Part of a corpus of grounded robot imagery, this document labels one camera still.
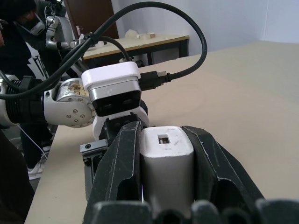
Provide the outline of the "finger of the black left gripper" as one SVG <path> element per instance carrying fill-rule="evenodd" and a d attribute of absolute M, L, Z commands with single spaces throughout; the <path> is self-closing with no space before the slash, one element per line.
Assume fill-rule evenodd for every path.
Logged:
<path fill-rule="evenodd" d="M 106 151 L 107 149 L 95 149 L 83 152 L 83 162 L 85 165 L 85 197 L 87 201 L 89 200 L 98 164 Z"/>

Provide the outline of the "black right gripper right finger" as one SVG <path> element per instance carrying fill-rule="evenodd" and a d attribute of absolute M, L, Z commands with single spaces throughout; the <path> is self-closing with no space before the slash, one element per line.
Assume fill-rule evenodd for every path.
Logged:
<path fill-rule="evenodd" d="M 194 148 L 195 198 L 253 203 L 263 198 L 242 164 L 204 129 L 182 126 Z"/>

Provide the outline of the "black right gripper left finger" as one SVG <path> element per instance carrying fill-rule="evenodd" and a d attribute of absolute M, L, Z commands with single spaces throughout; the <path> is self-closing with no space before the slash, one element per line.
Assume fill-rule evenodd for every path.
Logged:
<path fill-rule="evenodd" d="M 87 202 L 141 201 L 140 121 L 122 127 L 98 164 Z"/>

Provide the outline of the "white charger block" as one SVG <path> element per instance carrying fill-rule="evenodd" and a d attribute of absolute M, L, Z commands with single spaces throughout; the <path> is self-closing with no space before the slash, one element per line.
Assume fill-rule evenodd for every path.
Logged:
<path fill-rule="evenodd" d="M 144 198 L 152 206 L 186 209 L 193 202 L 193 146 L 178 126 L 142 130 Z"/>

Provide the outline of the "light wooden blocks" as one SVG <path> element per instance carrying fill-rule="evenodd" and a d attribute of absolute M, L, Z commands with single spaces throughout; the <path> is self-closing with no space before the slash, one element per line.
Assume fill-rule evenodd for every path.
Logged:
<path fill-rule="evenodd" d="M 140 40 L 149 40 L 156 37 L 155 33 L 138 34 L 136 36 Z"/>

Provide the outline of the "silver robot body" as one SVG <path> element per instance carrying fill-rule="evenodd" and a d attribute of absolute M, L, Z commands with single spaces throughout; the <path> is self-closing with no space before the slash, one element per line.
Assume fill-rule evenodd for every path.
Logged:
<path fill-rule="evenodd" d="M 73 38 L 71 25 L 65 17 L 48 16 L 46 23 L 46 47 L 48 49 L 69 50 L 85 41 L 83 34 L 78 39 Z"/>

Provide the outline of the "brown door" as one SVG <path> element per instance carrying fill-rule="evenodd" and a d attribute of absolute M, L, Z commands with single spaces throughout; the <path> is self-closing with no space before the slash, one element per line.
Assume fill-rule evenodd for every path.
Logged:
<path fill-rule="evenodd" d="M 74 36 L 95 32 L 114 15 L 111 0 L 63 0 Z"/>

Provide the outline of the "person in black clothes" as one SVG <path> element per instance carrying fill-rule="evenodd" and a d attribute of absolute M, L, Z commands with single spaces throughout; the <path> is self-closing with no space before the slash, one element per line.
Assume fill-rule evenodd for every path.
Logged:
<path fill-rule="evenodd" d="M 0 0 L 0 22 L 6 22 L 0 34 L 0 70 L 4 74 L 35 76 L 28 66 L 31 52 L 17 30 L 17 19 L 33 19 L 34 0 Z M 24 159 L 30 180 L 41 177 L 46 158 L 42 156 L 42 144 L 52 138 L 47 124 L 20 124 Z"/>

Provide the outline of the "wooden table with black frame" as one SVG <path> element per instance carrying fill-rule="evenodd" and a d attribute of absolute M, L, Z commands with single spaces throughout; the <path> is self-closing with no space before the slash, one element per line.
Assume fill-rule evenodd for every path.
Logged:
<path fill-rule="evenodd" d="M 142 40 L 139 38 L 120 38 L 117 39 L 130 57 L 146 55 L 149 65 L 153 64 L 152 53 L 178 49 L 178 57 L 189 56 L 189 36 L 187 35 L 162 35 L 157 34 L 154 38 Z M 83 60 L 89 68 L 96 68 L 104 65 L 117 63 L 124 56 L 121 51 L 111 43 L 104 46 L 99 44 L 88 49 Z"/>

